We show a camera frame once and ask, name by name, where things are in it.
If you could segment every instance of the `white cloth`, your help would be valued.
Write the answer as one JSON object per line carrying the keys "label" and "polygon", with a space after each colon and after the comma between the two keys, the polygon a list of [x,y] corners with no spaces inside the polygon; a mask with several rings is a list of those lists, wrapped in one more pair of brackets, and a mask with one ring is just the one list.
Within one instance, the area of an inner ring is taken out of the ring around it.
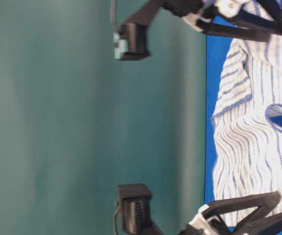
{"label": "white cloth", "polygon": [[[245,9],[268,18],[255,2]],[[282,36],[269,43],[234,39],[221,74],[212,117],[217,161],[216,200],[279,191],[282,194]],[[252,210],[224,215],[234,226]],[[273,213],[282,212],[282,200]]]}

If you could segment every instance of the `black cable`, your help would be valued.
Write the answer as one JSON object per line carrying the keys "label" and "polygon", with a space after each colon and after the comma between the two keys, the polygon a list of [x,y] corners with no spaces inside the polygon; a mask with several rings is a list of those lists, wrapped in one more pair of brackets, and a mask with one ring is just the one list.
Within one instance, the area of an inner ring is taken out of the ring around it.
{"label": "black cable", "polygon": [[119,33],[119,29],[116,24],[116,0],[111,0],[110,20],[114,32]]}
{"label": "black cable", "polygon": [[116,218],[117,218],[118,213],[119,213],[119,208],[116,209],[115,214],[114,214],[114,219],[113,219],[114,235],[118,235],[118,233],[117,233],[117,227],[116,227]]}

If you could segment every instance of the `blue surface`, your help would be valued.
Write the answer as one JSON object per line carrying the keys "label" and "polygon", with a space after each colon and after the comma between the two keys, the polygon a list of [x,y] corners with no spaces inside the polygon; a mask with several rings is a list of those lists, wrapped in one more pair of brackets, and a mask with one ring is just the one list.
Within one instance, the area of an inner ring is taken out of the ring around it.
{"label": "blue surface", "polygon": [[[218,24],[226,24],[222,19],[215,20]],[[219,89],[220,74],[228,52],[231,39],[222,37],[207,37],[207,103],[206,103],[206,182],[205,202],[214,200],[212,170],[216,161],[216,150],[213,140],[211,117],[215,108]],[[273,121],[282,126],[282,117],[273,118]]]}

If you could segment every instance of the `teal backdrop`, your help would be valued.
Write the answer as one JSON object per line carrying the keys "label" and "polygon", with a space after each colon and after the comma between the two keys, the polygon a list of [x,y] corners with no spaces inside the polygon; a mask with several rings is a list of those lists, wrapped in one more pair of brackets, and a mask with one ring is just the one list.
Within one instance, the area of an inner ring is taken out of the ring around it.
{"label": "teal backdrop", "polygon": [[0,0],[0,235],[111,235],[118,184],[166,235],[204,202],[205,37],[161,11],[153,56],[119,62],[109,7]]}

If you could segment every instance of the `cloth fold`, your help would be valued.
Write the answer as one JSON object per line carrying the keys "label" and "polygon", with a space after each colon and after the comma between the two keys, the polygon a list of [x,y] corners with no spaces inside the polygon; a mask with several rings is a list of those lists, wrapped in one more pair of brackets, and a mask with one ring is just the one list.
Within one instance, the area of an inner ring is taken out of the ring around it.
{"label": "cloth fold", "polygon": [[[245,9],[269,19],[256,1]],[[282,36],[261,43],[234,39],[223,65],[212,117],[217,162],[216,200],[279,191],[282,194]],[[234,226],[251,210],[223,216]],[[282,200],[272,213],[282,212]]]}

